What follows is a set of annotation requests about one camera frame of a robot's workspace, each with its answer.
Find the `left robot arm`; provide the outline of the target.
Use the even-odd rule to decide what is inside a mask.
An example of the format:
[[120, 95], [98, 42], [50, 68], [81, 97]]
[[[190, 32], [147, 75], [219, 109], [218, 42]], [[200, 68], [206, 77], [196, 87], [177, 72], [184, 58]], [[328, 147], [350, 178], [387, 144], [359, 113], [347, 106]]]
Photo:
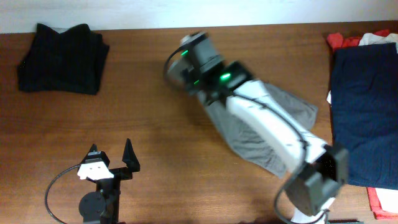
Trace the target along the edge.
[[77, 175], [81, 180], [96, 184], [96, 190], [87, 193], [80, 200], [78, 209], [83, 217], [83, 223], [119, 222], [121, 182], [131, 180], [132, 174], [141, 169], [130, 139], [126, 139], [122, 161], [125, 163], [124, 167], [110, 169], [108, 156], [105, 152], [99, 151], [96, 144], [90, 147], [83, 158]]

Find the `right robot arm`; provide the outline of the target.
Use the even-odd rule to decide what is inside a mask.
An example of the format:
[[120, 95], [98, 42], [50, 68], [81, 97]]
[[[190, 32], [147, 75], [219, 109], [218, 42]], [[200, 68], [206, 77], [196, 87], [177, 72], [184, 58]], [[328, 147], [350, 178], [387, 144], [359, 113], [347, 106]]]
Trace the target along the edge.
[[206, 32], [185, 36], [164, 63], [164, 79], [205, 104], [216, 102], [275, 150], [290, 172], [273, 207], [284, 223], [328, 223], [330, 206], [348, 180], [349, 153], [305, 129], [242, 62], [227, 64]]

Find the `grey shorts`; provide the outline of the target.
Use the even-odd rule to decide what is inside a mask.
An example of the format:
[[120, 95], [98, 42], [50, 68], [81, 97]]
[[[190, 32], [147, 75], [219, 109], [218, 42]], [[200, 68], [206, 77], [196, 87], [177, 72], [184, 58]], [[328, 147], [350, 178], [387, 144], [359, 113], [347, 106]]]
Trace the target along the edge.
[[[318, 114], [317, 106], [270, 83], [262, 83], [262, 86], [305, 129], [310, 130], [314, 127]], [[285, 164], [274, 149], [252, 128], [227, 111], [221, 102], [216, 101], [206, 105], [204, 92], [199, 92], [197, 98], [233, 152], [280, 178], [285, 175], [287, 171]]]

